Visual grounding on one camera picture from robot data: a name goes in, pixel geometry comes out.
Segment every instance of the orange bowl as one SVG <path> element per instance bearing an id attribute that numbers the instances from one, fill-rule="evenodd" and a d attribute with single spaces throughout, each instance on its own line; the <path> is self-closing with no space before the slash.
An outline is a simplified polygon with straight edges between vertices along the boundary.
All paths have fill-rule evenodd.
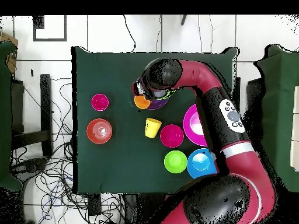
<path id="1" fill-rule="evenodd" d="M 147 100 L 143 95 L 134 96 L 134 102 L 139 109 L 147 109 L 151 104 L 151 101 Z"/>
<path id="2" fill-rule="evenodd" d="M 104 144 L 112 136 L 112 127 L 107 120 L 97 118 L 87 126 L 87 137 L 95 144 Z"/>

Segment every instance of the black border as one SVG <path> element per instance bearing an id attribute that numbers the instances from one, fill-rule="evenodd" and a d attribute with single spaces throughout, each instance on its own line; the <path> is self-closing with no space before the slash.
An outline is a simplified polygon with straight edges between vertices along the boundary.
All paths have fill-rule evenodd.
<path id="1" fill-rule="evenodd" d="M 72 54 L 72 120 L 73 120 L 73 131 L 72 131 L 72 151 L 73 151 L 73 186 L 72 192 L 77 194 L 78 191 L 78 114 L 77 114 L 77 54 L 76 47 L 71 47 Z"/>

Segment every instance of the bowl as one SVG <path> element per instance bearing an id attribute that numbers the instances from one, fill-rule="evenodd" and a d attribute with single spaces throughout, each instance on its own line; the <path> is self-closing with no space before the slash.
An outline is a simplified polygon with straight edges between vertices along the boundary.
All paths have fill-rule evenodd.
<path id="1" fill-rule="evenodd" d="M 187 157 L 179 150 L 170 151 L 164 158 L 164 166 L 171 173 L 181 173 L 187 167 Z"/>
<path id="2" fill-rule="evenodd" d="M 166 147 L 176 148 L 183 142 L 184 132 L 177 125 L 169 124 L 162 129 L 160 140 Z"/>
<path id="3" fill-rule="evenodd" d="M 134 103 L 139 109 L 147 109 L 151 101 L 147 100 L 143 95 L 140 96 L 134 96 Z"/>
<path id="4" fill-rule="evenodd" d="M 192 152 L 188 157 L 187 170 L 194 179 L 217 173 L 213 156 L 208 149 L 197 149 Z"/>
<path id="5" fill-rule="evenodd" d="M 87 137 L 95 144 L 104 144 L 112 136 L 112 127 L 107 120 L 97 118 L 87 126 Z"/>
<path id="6" fill-rule="evenodd" d="M 104 111 L 109 105 L 109 100 L 106 95 L 98 93 L 91 99 L 91 105 L 96 111 Z"/>

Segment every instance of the blue plate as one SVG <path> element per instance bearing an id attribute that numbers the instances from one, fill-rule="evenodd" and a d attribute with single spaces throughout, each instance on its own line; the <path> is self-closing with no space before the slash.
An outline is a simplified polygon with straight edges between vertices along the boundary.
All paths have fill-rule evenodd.
<path id="1" fill-rule="evenodd" d="M 212 154 L 208 149 L 197 149 L 194 151 L 188 157 L 187 170 L 194 179 L 204 175 L 218 173 Z"/>

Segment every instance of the green bowl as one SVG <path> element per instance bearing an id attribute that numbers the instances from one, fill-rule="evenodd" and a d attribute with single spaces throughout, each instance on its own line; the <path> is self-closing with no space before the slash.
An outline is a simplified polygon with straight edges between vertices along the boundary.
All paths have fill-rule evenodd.
<path id="1" fill-rule="evenodd" d="M 170 151 L 164 158 L 164 166 L 171 173 L 181 173 L 187 167 L 187 157 L 181 151 Z"/>

